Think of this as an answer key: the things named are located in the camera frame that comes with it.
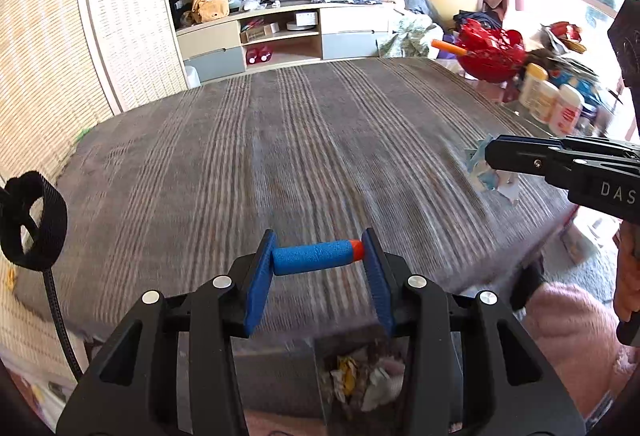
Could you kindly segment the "brown plaid table cloth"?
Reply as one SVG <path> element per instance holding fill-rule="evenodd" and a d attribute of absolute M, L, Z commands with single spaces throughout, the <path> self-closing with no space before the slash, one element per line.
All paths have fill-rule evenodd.
<path fill-rule="evenodd" d="M 506 274 L 562 225 L 565 194 L 473 185 L 466 154 L 528 125 L 426 58 L 365 58 L 212 82 L 92 128 L 58 177 L 64 319 L 106 338 L 148 289 L 178 295 L 255 251 L 356 239 L 450 292 Z"/>

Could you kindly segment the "trash bin with rubbish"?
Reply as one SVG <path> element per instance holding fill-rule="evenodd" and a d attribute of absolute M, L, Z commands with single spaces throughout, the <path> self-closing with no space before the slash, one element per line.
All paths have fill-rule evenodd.
<path fill-rule="evenodd" d="M 395 433 L 407 338 L 321 338 L 314 343 L 314 354 L 330 435 Z"/>

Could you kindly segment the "blue foam dart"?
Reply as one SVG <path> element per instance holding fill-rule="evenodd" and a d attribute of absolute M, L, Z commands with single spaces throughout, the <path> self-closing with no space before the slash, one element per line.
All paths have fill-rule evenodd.
<path fill-rule="evenodd" d="M 291 275 L 348 266 L 362 260 L 360 240 L 340 240 L 313 245 L 275 248 L 272 269 L 277 275 Z"/>

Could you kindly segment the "red plastic basket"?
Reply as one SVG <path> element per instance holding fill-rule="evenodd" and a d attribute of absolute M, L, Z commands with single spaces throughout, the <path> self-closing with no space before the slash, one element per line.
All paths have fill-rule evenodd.
<path fill-rule="evenodd" d="M 492 29 L 468 18 L 460 27 L 456 45 L 466 51 L 458 58 L 465 73 L 500 84 L 513 78 L 526 59 L 522 35 L 514 29 Z"/>

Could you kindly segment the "silver foil wrapper pile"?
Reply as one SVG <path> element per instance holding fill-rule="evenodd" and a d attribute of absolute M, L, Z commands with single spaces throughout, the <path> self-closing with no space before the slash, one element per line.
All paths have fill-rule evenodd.
<path fill-rule="evenodd" d="M 495 191 L 505 197 L 511 204 L 518 203 L 520 196 L 520 180 L 512 171 L 491 168 L 486 161 L 486 148 L 494 140 L 488 136 L 477 142 L 474 148 L 464 151 L 465 167 L 472 187 L 476 191 Z"/>

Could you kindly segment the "yellow plush toy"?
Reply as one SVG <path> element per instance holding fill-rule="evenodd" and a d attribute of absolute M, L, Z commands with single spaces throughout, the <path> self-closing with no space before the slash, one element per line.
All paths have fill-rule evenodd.
<path fill-rule="evenodd" d="M 229 13 L 229 0 L 192 1 L 192 16 L 194 22 L 198 24 L 226 18 Z"/>

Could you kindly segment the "beige grey TV cabinet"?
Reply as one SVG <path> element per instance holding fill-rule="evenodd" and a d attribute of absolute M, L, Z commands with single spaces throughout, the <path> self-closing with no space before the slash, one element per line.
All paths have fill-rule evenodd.
<path fill-rule="evenodd" d="M 279 9 L 239 12 L 180 29 L 182 61 L 212 81 L 247 72 L 351 58 L 372 58 L 405 15 L 391 3 L 309 3 Z M 267 63 L 248 66 L 248 47 L 266 44 L 273 50 Z"/>

